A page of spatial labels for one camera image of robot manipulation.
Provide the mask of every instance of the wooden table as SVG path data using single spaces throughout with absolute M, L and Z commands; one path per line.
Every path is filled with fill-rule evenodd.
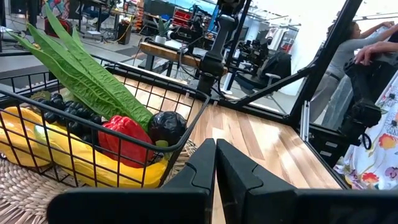
M 127 80 L 126 83 L 130 86 L 138 85 L 134 80 Z M 191 99 L 178 93 L 140 83 L 138 90 L 131 88 L 131 91 L 133 93 L 138 91 L 137 99 L 141 103 L 156 105 L 156 101 L 160 100 L 150 97 L 143 90 L 152 90 L 153 93 L 165 96 L 166 99 L 177 101 L 180 99 L 180 102 L 192 103 Z M 190 123 L 201 106 L 201 101 L 194 101 L 191 112 L 193 115 L 189 118 L 189 108 L 170 100 L 162 106 L 162 110 L 176 108 L 176 112 L 188 118 Z M 297 188 L 340 189 L 336 180 L 290 126 L 221 106 L 208 105 L 190 139 L 199 146 L 207 138 L 227 140 L 258 164 Z M 217 182 L 213 202 L 213 223 L 225 223 Z
M 147 54 L 145 69 L 148 71 L 152 70 L 154 64 L 154 57 L 165 58 L 172 62 L 178 62 L 180 60 L 180 55 L 176 50 L 171 50 L 165 47 L 159 47 L 157 45 L 150 44 L 147 42 L 141 43 L 140 48 L 142 52 Z M 183 55 L 181 63 L 189 67 L 197 68 L 200 63 L 200 59 L 189 55 Z M 226 74 L 227 72 L 228 69 L 224 67 L 224 74 Z

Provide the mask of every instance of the floral dress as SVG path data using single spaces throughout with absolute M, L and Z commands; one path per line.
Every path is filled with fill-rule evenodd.
M 343 174 L 353 189 L 398 189 L 398 72 L 376 102 L 382 109 L 377 126 L 366 134 L 370 150 L 350 146 L 334 169 Z

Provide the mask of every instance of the gray shirt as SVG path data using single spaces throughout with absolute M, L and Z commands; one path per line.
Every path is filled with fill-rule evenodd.
M 354 57 L 354 51 L 375 44 L 377 41 L 378 37 L 376 36 L 368 39 L 351 39 L 343 42 L 338 46 L 335 55 L 330 61 L 327 69 L 328 72 L 331 72 L 339 78 L 343 78 L 345 75 L 344 64 Z

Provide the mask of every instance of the red bell pepper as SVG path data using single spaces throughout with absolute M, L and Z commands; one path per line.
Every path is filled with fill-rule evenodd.
M 119 115 L 113 116 L 109 122 L 103 125 L 105 128 L 109 128 L 113 131 L 117 131 L 133 137 L 135 139 L 148 142 L 152 144 L 152 140 L 147 135 L 147 133 L 143 130 L 143 128 L 137 124 L 135 121 L 128 117 L 122 117 Z M 106 134 L 104 132 L 98 132 L 98 140 L 101 147 L 113 151 L 115 153 L 119 152 L 119 138 L 110 134 Z M 135 161 L 139 161 L 145 164 L 145 156 L 147 149 L 141 147 L 137 144 L 128 142 L 128 141 L 121 141 L 121 155 L 126 156 L 130 159 L 134 159 Z M 118 155 L 114 155 L 110 152 L 104 152 L 104 154 L 114 160 L 118 159 Z M 151 159 L 154 156 L 153 151 L 149 151 L 148 159 Z M 142 165 L 138 164 L 134 161 L 130 161 L 125 158 L 120 158 L 120 161 L 129 167 L 141 168 Z

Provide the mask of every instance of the bunch of grapes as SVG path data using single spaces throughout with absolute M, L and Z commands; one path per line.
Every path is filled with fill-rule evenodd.
M 102 125 L 101 116 L 96 114 L 94 111 L 85 108 L 81 103 L 74 101 L 64 102 L 62 95 L 59 93 L 54 93 L 51 96 L 51 100 L 46 100 L 44 98 L 39 98 L 37 100 L 39 103 L 43 103 L 47 106 L 54 107 L 58 110 L 63 110 L 66 113 L 78 116 L 80 118 L 92 121 L 98 125 Z M 91 128 L 84 126 L 76 121 L 69 121 L 62 116 L 58 116 L 53 112 L 43 111 L 44 119 L 46 122 L 53 124 L 57 122 L 59 125 L 67 127 L 67 129 L 74 135 L 78 136 L 81 140 L 88 143 L 98 144 L 98 135 L 96 131 L 94 136 L 92 135 Z

